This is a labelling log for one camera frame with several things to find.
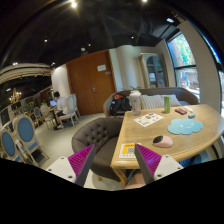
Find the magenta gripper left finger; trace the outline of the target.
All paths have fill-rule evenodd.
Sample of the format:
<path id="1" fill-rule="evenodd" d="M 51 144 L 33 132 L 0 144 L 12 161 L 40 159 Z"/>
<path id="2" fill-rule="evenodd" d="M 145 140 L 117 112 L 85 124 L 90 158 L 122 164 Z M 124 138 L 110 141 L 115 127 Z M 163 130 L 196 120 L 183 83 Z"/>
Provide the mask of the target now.
<path id="1" fill-rule="evenodd" d="M 68 157 L 68 161 L 76 174 L 75 184 L 83 187 L 96 154 L 94 145 L 90 145 Z"/>

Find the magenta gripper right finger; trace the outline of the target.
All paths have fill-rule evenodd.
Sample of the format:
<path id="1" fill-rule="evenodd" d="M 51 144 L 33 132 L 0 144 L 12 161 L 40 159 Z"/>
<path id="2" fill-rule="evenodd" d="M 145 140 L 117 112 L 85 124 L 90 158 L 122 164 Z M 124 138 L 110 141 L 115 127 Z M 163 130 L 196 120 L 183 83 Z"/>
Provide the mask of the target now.
<path id="1" fill-rule="evenodd" d="M 160 163 L 162 156 L 139 144 L 135 145 L 134 153 L 145 183 L 152 183 L 154 181 L 154 173 Z"/>

